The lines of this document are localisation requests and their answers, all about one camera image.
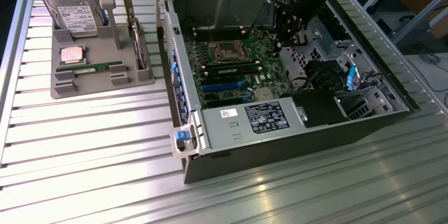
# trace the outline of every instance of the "power supply label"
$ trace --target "power supply label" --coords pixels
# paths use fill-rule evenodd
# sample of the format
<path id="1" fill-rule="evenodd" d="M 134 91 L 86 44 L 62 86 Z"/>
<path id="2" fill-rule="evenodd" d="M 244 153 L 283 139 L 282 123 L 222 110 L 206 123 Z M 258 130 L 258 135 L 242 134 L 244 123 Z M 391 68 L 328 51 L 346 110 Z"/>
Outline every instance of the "power supply label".
<path id="1" fill-rule="evenodd" d="M 256 134 L 290 127 L 279 102 L 268 102 L 244 108 Z"/>

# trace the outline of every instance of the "blue tab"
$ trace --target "blue tab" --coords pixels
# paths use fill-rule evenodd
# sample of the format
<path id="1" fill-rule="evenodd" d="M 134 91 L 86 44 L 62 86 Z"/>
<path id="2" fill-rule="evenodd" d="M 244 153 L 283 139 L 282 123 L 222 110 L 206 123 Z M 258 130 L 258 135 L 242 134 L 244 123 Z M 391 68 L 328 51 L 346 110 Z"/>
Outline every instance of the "blue tab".
<path id="1" fill-rule="evenodd" d="M 178 66 L 178 62 L 175 61 L 174 65 L 171 66 L 171 73 L 175 73 L 175 71 L 176 71 L 176 66 Z"/>
<path id="2" fill-rule="evenodd" d="M 191 135 L 190 131 L 178 131 L 175 134 L 176 142 L 183 142 L 186 140 L 190 140 Z"/>
<path id="3" fill-rule="evenodd" d="M 347 76 L 347 86 L 348 86 L 348 90 L 354 91 L 354 78 L 355 78 L 355 74 L 356 74 L 356 66 L 352 65 L 351 69 L 350 69 L 350 73 Z"/>

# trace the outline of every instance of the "ram module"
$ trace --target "ram module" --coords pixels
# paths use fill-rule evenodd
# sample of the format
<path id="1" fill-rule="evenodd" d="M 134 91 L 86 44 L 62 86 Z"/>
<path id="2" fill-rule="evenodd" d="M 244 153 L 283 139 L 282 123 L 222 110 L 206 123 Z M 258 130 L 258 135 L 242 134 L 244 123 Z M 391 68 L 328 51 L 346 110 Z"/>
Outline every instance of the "ram module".
<path id="1" fill-rule="evenodd" d="M 206 65 L 203 66 L 204 76 L 207 78 L 226 77 L 226 76 L 239 76 L 244 74 L 252 74 L 262 71 L 260 61 L 254 61 L 254 63 L 228 63 L 219 65 Z"/>
<path id="2" fill-rule="evenodd" d="M 88 65 L 78 65 L 78 66 L 72 66 L 72 67 L 64 67 L 64 68 L 56 69 L 56 72 L 79 71 L 79 70 L 90 69 L 90 73 L 92 73 L 91 69 L 95 69 L 95 73 L 99 73 L 99 72 L 110 71 L 110 66 L 118 65 L 118 64 L 123 64 L 123 61 L 112 61 L 112 62 L 106 62 L 106 63 L 98 63 L 98 64 L 88 64 Z"/>

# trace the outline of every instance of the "slotted metal surface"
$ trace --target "slotted metal surface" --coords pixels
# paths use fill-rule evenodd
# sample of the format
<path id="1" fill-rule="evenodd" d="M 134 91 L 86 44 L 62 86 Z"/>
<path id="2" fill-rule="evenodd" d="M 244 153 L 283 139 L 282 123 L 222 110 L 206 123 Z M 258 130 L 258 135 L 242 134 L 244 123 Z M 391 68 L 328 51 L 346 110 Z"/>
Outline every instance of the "slotted metal surface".
<path id="1" fill-rule="evenodd" d="M 423 110 L 356 144 L 191 185 L 171 155 L 152 0 L 134 3 L 156 83 L 60 100 L 51 18 L 31 1 L 2 120 L 0 223 L 448 221 L 448 120 L 351 0 L 339 1 Z"/>

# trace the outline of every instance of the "hard drive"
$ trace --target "hard drive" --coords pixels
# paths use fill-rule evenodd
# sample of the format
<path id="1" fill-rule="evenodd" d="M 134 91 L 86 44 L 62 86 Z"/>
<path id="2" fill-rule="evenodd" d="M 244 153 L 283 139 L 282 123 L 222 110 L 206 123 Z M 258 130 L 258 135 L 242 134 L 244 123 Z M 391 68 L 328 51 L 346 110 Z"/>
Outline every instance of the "hard drive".
<path id="1" fill-rule="evenodd" d="M 43 0 L 56 24 L 68 29 L 74 37 L 99 34 L 98 26 L 107 25 L 99 0 Z"/>

